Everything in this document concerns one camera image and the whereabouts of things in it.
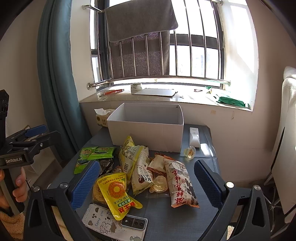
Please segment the fuzzy beige left sleeve forearm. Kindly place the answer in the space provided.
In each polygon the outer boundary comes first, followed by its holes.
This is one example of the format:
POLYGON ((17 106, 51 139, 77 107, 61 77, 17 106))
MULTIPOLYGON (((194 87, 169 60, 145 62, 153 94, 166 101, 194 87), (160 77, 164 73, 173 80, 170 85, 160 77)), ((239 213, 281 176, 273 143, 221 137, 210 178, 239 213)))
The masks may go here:
POLYGON ((23 240, 23 229, 25 216, 23 213, 13 216, 8 216, 1 210, 1 221, 4 224, 4 227, 10 233, 13 239, 23 240))

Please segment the person's left hand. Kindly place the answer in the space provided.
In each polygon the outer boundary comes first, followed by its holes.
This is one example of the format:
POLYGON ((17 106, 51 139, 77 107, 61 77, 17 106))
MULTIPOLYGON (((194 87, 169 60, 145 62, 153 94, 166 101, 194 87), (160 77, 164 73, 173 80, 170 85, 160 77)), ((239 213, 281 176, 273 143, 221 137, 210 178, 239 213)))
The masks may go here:
MULTIPOLYGON (((24 168, 21 168, 21 173, 18 175, 15 181, 17 188, 13 191, 13 196, 15 197, 17 202, 24 202, 27 199, 28 191, 26 184, 26 173, 24 168)), ((3 194, 1 194, 1 208, 4 210, 8 210, 10 208, 9 203, 3 194)))

